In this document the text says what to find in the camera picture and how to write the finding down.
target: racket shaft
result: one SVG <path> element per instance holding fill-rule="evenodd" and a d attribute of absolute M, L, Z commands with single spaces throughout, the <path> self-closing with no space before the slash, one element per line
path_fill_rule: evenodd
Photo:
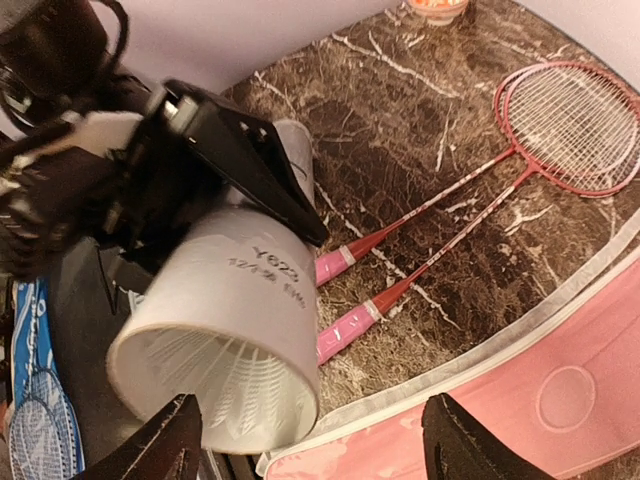
<path fill-rule="evenodd" d="M 357 306 L 318 336 L 318 366 L 351 345 L 380 318 L 371 300 Z"/>
<path fill-rule="evenodd" d="M 364 256 L 364 254 L 369 253 L 376 246 L 378 246 L 390 233 L 400 228 L 402 225 L 407 223 L 412 218 L 415 218 L 421 213 L 427 211 L 434 204 L 436 204 L 440 200 L 443 200 L 445 197 L 449 196 L 459 188 L 463 187 L 464 185 L 466 185 L 476 177 L 482 175 L 484 172 L 486 172 L 493 166 L 497 165 L 501 161 L 505 160 L 506 158 L 510 157 L 514 153 L 515 153 L 515 150 L 513 148 L 510 148 L 509 150 L 504 152 L 502 155 L 480 166 L 473 172 L 469 173 L 465 177 L 458 180 L 449 188 L 443 190 L 435 197 L 431 198 L 430 200 L 427 200 L 419 207 L 415 208 L 411 212 L 404 215 L 402 218 L 396 220 L 393 224 L 389 225 L 389 227 L 384 229 L 384 235 L 381 236 L 380 232 L 375 232 L 367 237 L 360 239 L 357 242 L 354 242 L 354 244 L 360 244 L 361 242 L 366 243 L 367 248 L 365 253 L 363 253 L 362 249 L 359 249 L 359 251 L 356 253 L 355 251 L 353 251 L 353 246 L 350 248 L 347 245 L 342 245 L 337 250 L 334 250 L 333 252 L 330 252 L 318 257 L 318 259 L 316 260 L 316 285 L 320 287 L 325 283 L 333 280 L 338 275 L 342 274 L 351 266 L 353 266 L 357 262 L 357 260 L 359 260 L 359 258 Z M 378 236 L 377 241 L 371 242 L 370 239 L 376 235 Z"/>
<path fill-rule="evenodd" d="M 524 179 L 526 179 L 529 175 L 531 175 L 531 172 L 529 170 L 527 170 L 524 173 L 524 175 L 522 177 L 520 177 L 520 179 L 518 179 L 516 181 L 516 183 L 514 183 L 509 188 L 507 188 L 504 192 L 502 192 L 498 198 L 496 198 L 493 202 L 491 202 L 491 204 L 487 208 L 485 208 L 480 214 L 478 214 L 478 216 L 476 218 L 474 218 L 471 221 L 471 223 L 469 223 L 469 225 L 467 225 L 460 233 L 458 233 L 444 247 L 442 247 L 438 251 L 438 253 L 436 253 L 433 257 L 431 257 L 429 260 L 427 260 L 427 262 L 424 265 L 422 265 L 418 270 L 413 272 L 409 276 L 409 281 L 411 283 L 415 282 L 429 268 L 431 268 L 437 261 L 439 261 L 447 253 L 449 253 L 451 250 L 453 250 L 456 247 L 456 245 L 458 245 L 462 240 L 467 238 L 467 235 L 469 235 L 473 230 L 475 230 L 475 228 L 478 225 L 480 225 L 482 222 L 484 222 L 489 215 L 491 215 L 493 212 L 495 212 L 497 210 L 497 208 L 500 205 L 502 205 L 502 203 L 507 198 L 509 198 L 509 196 L 516 190 L 518 185 L 520 185 L 520 183 L 522 181 L 524 181 Z"/>
<path fill-rule="evenodd" d="M 431 257 L 424 265 L 412 273 L 408 278 L 402 280 L 384 292 L 378 294 L 375 298 L 376 303 L 368 300 L 362 305 L 351 310 L 342 318 L 337 320 L 318 336 L 318 365 L 323 365 L 349 345 L 351 345 L 358 337 L 363 335 L 369 328 L 378 321 L 382 315 L 387 313 L 389 309 L 397 303 L 397 301 L 407 292 L 411 284 L 423 275 L 438 260 L 450 252 L 456 245 L 467 237 L 478 225 L 480 225 L 489 215 L 516 190 L 516 188 L 526 180 L 532 171 L 527 171 L 509 188 L 500 194 L 482 213 L 480 213 L 473 221 L 467 225 L 458 235 L 456 235 L 449 243 Z"/>

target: racket handle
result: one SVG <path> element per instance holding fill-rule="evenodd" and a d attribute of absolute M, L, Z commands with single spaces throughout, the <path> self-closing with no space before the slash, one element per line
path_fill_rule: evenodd
<path fill-rule="evenodd" d="M 381 315 L 371 300 L 354 308 L 318 335 L 318 366 L 351 345 L 375 324 Z"/>
<path fill-rule="evenodd" d="M 358 260 L 380 245 L 389 232 L 389 229 L 383 228 L 349 245 L 343 245 L 334 252 L 322 255 L 316 260 L 316 286 L 324 285 L 355 265 Z"/>
<path fill-rule="evenodd" d="M 322 255 L 316 260 L 316 286 L 321 287 L 333 280 L 355 263 L 356 259 L 346 245 Z"/>

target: white wall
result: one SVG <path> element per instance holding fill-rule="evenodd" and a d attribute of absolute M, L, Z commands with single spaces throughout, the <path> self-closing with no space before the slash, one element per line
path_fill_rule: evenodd
<path fill-rule="evenodd" d="M 640 91 L 640 0 L 518 0 Z"/>
<path fill-rule="evenodd" d="M 220 91 L 401 0 L 120 1 L 131 16 L 127 66 L 156 80 L 172 76 Z"/>

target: marble surface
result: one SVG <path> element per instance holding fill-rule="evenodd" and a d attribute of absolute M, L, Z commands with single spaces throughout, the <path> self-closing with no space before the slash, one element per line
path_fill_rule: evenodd
<path fill-rule="evenodd" d="M 558 59 L 596 62 L 509 0 L 478 0 L 449 27 L 399 8 L 289 55 L 230 95 L 254 113 L 309 127 L 329 251 L 501 153 L 508 142 L 494 119 L 495 88 L 515 70 Z M 320 326 L 413 271 L 524 167 L 518 157 L 504 162 L 323 287 Z M 529 180 L 381 324 L 323 367 L 323 412 L 434 368 L 517 320 L 639 207 L 638 179 L 604 200 Z"/>
<path fill-rule="evenodd" d="M 636 480 L 640 478 L 640 450 L 634 450 L 572 480 Z"/>

